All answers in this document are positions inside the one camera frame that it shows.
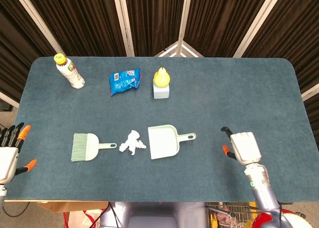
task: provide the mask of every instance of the green bristles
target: green bristles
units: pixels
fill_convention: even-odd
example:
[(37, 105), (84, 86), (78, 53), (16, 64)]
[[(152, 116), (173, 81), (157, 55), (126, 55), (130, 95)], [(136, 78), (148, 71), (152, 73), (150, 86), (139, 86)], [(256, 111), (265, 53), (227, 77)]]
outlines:
[(74, 134), (71, 162), (85, 161), (87, 140), (88, 140), (87, 133)]

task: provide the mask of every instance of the dark curtain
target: dark curtain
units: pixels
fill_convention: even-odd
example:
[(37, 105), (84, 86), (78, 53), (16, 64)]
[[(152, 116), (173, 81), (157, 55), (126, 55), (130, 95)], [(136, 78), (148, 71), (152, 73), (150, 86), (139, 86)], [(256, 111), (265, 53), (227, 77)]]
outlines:
[(319, 0), (278, 0), (243, 57), (282, 57), (301, 92), (319, 83)]
[(191, 0), (184, 41), (205, 57), (232, 57), (265, 0)]
[(184, 0), (126, 0), (135, 56), (155, 56), (178, 41)]
[(319, 94), (306, 100), (305, 107), (319, 149)]
[(18, 0), (0, 3), (0, 91), (19, 102), (32, 62), (55, 51)]
[(114, 0), (31, 0), (68, 56), (126, 56)]

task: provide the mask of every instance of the white box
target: white box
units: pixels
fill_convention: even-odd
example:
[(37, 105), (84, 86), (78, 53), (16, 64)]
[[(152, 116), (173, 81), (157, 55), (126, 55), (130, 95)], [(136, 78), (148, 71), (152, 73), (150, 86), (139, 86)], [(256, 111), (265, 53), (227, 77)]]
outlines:
[(167, 99), (169, 97), (169, 85), (166, 87), (158, 87), (153, 82), (154, 99)]

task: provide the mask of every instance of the white tissue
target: white tissue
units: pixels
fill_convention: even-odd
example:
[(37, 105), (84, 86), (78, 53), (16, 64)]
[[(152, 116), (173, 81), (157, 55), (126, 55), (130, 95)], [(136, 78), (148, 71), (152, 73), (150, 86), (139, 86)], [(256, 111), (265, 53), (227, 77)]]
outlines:
[(132, 152), (132, 156), (134, 156), (136, 148), (146, 148), (141, 140), (137, 141), (139, 137), (140, 134), (135, 130), (132, 130), (128, 135), (128, 140), (120, 145), (120, 152), (124, 152), (127, 148), (129, 148), (129, 151)]

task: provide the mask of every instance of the table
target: table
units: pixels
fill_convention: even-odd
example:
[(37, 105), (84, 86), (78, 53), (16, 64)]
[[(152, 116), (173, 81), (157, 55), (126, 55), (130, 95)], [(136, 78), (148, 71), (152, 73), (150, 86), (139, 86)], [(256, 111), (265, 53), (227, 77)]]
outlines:
[[(32, 129), (19, 165), (29, 173), (8, 185), (9, 200), (249, 201), (244, 167), (227, 158), (220, 129), (251, 131), (282, 202), (319, 200), (319, 154), (292, 65), (280, 58), (70, 57), (85, 79), (79, 90), (52, 57), (35, 60), (15, 124)], [(164, 66), (169, 99), (154, 100), (152, 79)], [(140, 87), (110, 96), (110, 73), (141, 67)], [(148, 127), (172, 124), (196, 140), (174, 157), (151, 160)], [(147, 149), (135, 156), (100, 151), (71, 162), (73, 133), (94, 133), (118, 146), (137, 130)]]

